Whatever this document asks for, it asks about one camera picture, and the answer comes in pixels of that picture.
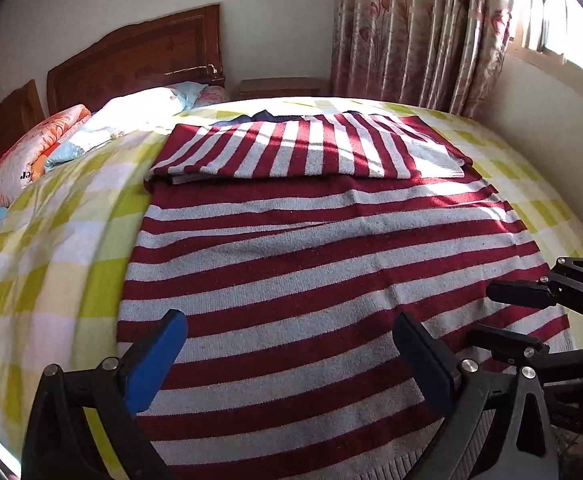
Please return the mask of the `pink floral curtain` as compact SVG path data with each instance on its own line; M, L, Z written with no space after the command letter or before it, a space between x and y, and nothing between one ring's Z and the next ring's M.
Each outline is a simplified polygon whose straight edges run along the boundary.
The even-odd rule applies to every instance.
M336 0L331 90L477 117L499 78L514 0Z

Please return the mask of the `green checked bed sheet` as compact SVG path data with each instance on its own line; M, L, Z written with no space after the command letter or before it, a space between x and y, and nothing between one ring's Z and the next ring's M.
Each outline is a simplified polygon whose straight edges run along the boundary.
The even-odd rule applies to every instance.
M124 278L151 202L146 174L173 129L350 112L419 118L468 157L514 208L547 269L559 257L583 257L577 215L530 162L472 119L343 98L278 98L190 110L55 169L22 191L0 222L0 442L20 465L44 368L56 363L65 372L91 370L109 356L123 356L160 320L132 342L118 339ZM85 415L108 479L130 479L95 410L88 408Z

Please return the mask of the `wooden nightstand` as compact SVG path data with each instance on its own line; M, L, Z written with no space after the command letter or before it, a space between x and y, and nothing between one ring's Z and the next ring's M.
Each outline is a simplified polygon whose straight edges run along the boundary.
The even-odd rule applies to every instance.
M235 90L237 100L326 96L329 82L322 78L279 77L244 79Z

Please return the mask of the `orange floral pillow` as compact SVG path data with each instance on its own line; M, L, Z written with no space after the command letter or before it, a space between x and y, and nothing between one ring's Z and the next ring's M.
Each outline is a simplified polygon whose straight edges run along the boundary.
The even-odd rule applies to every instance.
M0 159L0 207L9 207L22 191L42 175L38 162L51 148L67 140L90 118L83 104L45 118L25 133Z

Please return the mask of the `brown wooden side headboard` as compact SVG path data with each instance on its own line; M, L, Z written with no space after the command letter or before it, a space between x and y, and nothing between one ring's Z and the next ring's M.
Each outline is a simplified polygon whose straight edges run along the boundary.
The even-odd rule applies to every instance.
M0 156L44 119L34 79L6 96L0 102Z

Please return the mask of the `dark wooden headboard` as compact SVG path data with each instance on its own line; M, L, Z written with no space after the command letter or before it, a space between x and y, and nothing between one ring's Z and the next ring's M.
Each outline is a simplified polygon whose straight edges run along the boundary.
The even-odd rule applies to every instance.
M185 81L223 87L220 28L213 3L109 32L48 72L48 110L96 112L118 96Z

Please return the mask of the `red white striped sweater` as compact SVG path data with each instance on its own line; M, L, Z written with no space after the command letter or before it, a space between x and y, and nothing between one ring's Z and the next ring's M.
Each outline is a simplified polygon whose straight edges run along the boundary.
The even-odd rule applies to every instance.
M485 296L546 263L417 117L178 125L145 184L118 339L187 318L139 419L176 478L403 478L437 422L392 340L403 311L462 354L478 323L571 344L562 308Z

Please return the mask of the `floral folded quilt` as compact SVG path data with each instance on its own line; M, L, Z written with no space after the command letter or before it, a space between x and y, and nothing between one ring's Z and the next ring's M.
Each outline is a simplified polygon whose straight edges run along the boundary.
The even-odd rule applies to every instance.
M51 172L85 153L135 131L149 131L168 119L197 107L228 100L223 87L184 81L119 96L80 125L48 155L44 171Z

